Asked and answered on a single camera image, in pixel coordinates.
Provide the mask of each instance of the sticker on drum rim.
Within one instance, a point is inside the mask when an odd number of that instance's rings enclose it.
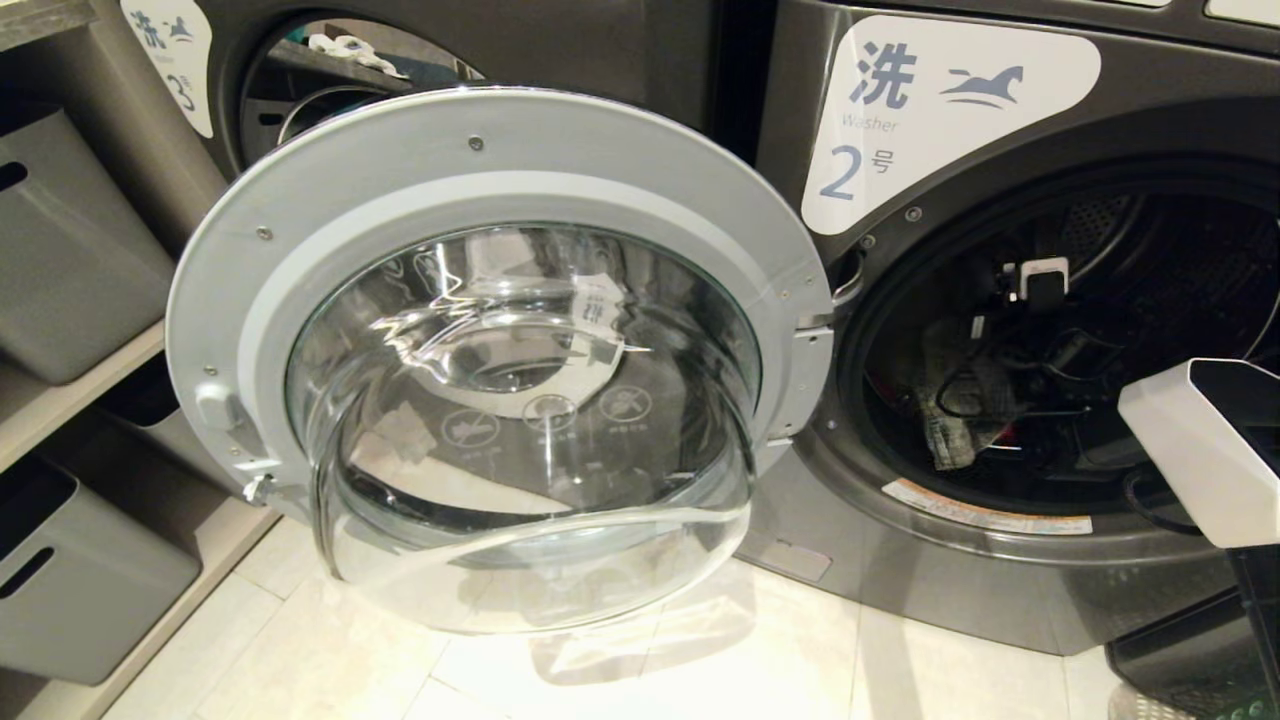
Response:
[[[1088,536],[1093,534],[1093,518],[1089,515],[1024,515],[1005,512],[960,502],[931,489],[925,489],[906,478],[899,478],[881,488],[884,495],[905,502],[929,515],[946,518],[965,525],[1023,533],[1030,536]]]

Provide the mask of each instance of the washer door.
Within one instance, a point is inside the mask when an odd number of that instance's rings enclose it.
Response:
[[[170,297],[212,455],[330,573],[426,624],[659,601],[742,538],[813,411],[831,297],[750,168],[658,115],[529,88],[387,100],[242,176]]]

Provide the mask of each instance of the washer number sign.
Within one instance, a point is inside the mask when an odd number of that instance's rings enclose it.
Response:
[[[837,178],[836,182],[822,188],[820,192],[822,195],[826,195],[827,197],[835,197],[836,200],[852,200],[854,193],[845,192],[844,190],[840,188],[844,187],[845,183],[847,183],[849,181],[854,179],[854,176],[858,174],[858,169],[861,168],[863,165],[863,154],[859,152],[859,150],[852,145],[841,145],[838,147],[833,147],[831,150],[831,154],[849,155],[849,169],[845,170],[845,174],[840,176],[840,178]]]
[[[191,127],[214,137],[209,49],[214,31],[195,0],[122,0],[120,12]]]
[[[836,49],[800,214],[840,234],[974,150],[1068,110],[1102,68],[1083,37],[872,15]]]

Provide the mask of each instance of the gray plastic bin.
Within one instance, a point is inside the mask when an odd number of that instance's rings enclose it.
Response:
[[[55,105],[0,99],[0,354],[76,379],[164,315],[173,260]]]
[[[46,462],[0,474],[0,666],[101,683],[198,573]]]
[[[115,383],[93,405],[129,432],[155,443],[197,477],[242,498],[241,484],[209,455],[179,410],[163,352]]]

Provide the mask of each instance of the tile floor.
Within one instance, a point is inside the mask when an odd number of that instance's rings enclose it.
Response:
[[[1139,702],[1101,650],[984,642],[736,560],[611,626],[447,635],[328,582],[285,519],[106,720],[1126,720]]]

